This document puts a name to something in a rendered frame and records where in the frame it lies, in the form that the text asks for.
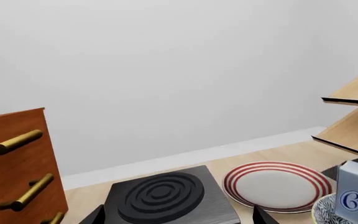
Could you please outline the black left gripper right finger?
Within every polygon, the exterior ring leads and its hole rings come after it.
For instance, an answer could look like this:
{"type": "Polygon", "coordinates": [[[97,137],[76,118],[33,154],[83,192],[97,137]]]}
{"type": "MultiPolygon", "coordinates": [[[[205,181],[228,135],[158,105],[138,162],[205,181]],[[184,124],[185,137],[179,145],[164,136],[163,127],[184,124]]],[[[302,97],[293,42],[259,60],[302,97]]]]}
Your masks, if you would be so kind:
{"type": "Polygon", "coordinates": [[[258,206],[254,206],[252,219],[254,224],[279,224],[278,221],[258,206]]]}

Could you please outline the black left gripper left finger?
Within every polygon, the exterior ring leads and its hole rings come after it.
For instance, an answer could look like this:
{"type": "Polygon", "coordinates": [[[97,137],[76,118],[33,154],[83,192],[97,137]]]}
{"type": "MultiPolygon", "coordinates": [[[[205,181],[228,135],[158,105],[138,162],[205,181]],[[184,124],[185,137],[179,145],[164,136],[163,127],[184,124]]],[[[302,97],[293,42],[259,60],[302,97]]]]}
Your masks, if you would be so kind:
{"type": "Polygon", "coordinates": [[[88,214],[79,224],[104,224],[105,210],[104,205],[99,205],[90,214],[88,214]]]}

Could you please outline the brown wooden drawer cabinet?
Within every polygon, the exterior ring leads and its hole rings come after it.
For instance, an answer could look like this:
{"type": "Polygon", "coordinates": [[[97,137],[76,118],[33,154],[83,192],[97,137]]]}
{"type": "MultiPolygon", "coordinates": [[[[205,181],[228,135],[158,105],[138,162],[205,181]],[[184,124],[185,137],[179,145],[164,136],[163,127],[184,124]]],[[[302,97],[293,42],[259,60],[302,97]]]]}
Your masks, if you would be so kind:
{"type": "Polygon", "coordinates": [[[0,203],[18,199],[29,190],[29,182],[52,173],[54,180],[23,210],[0,210],[0,224],[40,224],[68,205],[52,147],[43,108],[0,115],[0,143],[33,130],[43,136],[0,156],[0,203]]]}

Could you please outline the white blue-lettered carton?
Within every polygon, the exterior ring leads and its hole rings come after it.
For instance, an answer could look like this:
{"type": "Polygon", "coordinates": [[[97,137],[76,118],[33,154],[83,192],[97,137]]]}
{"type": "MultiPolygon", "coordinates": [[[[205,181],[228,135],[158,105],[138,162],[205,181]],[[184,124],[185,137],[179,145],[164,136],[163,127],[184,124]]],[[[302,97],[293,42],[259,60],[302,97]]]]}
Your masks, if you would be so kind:
{"type": "Polygon", "coordinates": [[[358,162],[338,167],[335,214],[358,224],[358,162]]]}

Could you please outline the black flat stove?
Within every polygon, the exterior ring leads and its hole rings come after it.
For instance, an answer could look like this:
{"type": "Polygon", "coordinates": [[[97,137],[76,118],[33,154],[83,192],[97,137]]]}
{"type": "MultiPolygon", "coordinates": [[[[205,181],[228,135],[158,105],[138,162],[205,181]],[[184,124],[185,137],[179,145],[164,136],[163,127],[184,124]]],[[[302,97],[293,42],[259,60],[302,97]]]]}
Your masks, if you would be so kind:
{"type": "MultiPolygon", "coordinates": [[[[240,224],[237,213],[223,194],[218,183],[206,166],[196,166],[172,172],[183,172],[196,176],[204,185],[204,197],[201,203],[187,215],[177,220],[163,224],[240,224]]],[[[105,222],[104,224],[132,224],[123,220],[118,212],[117,205],[123,199],[127,189],[145,180],[148,177],[126,180],[112,184],[104,203],[105,222]]]]}

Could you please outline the white plate with red rings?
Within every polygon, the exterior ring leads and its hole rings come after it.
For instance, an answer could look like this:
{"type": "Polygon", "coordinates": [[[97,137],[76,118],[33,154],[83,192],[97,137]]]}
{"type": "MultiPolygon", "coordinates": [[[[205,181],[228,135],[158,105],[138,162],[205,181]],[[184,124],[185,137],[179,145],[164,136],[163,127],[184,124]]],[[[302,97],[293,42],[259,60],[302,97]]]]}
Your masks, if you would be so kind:
{"type": "Polygon", "coordinates": [[[261,161],[231,169],[222,188],[233,201],[267,212],[309,212],[318,199],[335,193],[333,180],[309,167],[289,162],[261,161]]]}

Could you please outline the black ringed stove burner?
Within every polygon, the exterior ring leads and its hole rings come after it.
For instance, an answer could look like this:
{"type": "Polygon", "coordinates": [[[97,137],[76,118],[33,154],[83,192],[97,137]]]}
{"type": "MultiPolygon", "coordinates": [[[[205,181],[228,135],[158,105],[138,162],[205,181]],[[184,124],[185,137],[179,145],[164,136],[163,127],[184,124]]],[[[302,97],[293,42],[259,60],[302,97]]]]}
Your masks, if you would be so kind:
{"type": "Polygon", "coordinates": [[[148,177],[127,189],[117,212],[132,224],[163,224],[187,215],[203,197],[204,185],[196,176],[165,173],[148,177]]]}

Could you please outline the black-and-white patterned bowl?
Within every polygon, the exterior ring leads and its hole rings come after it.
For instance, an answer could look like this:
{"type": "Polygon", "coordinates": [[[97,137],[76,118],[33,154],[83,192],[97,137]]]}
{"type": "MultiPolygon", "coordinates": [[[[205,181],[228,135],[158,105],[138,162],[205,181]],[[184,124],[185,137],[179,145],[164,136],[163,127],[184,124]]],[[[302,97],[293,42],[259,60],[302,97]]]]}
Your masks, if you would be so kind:
{"type": "Polygon", "coordinates": [[[358,224],[358,192],[326,195],[314,203],[314,224],[358,224]]]}

